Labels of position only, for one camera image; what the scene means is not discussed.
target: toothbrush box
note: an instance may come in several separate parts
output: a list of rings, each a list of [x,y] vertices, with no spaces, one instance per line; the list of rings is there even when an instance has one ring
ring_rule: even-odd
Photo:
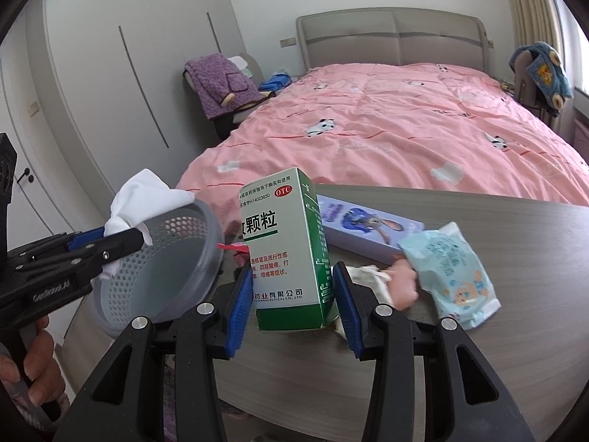
[[[359,204],[317,195],[325,239],[361,256],[391,265],[404,237],[423,231],[423,222]]]

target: wardrobe handle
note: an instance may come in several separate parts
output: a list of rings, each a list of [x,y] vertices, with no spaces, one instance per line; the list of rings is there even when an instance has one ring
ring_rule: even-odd
[[[29,183],[32,183],[33,181],[35,181],[35,177],[31,174],[31,169],[25,168],[25,170],[21,174],[21,177],[17,180],[17,184],[19,184],[25,176],[28,176]]]
[[[30,168],[25,168],[25,171],[21,174],[21,177],[17,180],[17,184],[21,182],[21,180],[25,177],[31,174],[31,169]]]

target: wardrobe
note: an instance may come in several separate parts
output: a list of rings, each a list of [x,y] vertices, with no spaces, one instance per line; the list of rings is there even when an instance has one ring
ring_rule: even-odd
[[[27,20],[40,104],[103,213],[141,169],[175,186],[219,143],[182,71],[245,50],[230,0],[31,0]]]

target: light switch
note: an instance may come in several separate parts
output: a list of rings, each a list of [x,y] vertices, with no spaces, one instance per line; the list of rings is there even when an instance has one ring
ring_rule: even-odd
[[[281,40],[281,47],[285,48],[287,46],[294,46],[296,45],[296,38],[287,38],[286,40]]]
[[[31,106],[29,106],[29,116],[33,117],[37,113],[39,113],[39,102],[35,101]]]

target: wooden table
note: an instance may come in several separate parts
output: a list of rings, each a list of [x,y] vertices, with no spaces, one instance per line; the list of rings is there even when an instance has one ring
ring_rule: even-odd
[[[502,303],[469,335],[511,391],[538,442],[546,440],[589,379],[589,208],[423,190],[317,189],[423,221],[426,228],[458,223]],[[337,248],[330,248],[330,258],[332,263],[369,263]],[[63,350],[71,359],[66,370],[74,387],[105,349],[103,342],[100,349],[91,343],[95,328],[89,328],[85,313],[82,306]],[[408,315],[434,322],[431,297],[422,293]],[[76,367],[75,360],[86,367]],[[415,360],[414,440],[423,440],[423,370],[420,358]],[[261,333],[250,318],[235,359],[216,361],[215,368],[219,396],[251,414],[321,438],[361,438],[374,364],[355,360],[332,330]]]

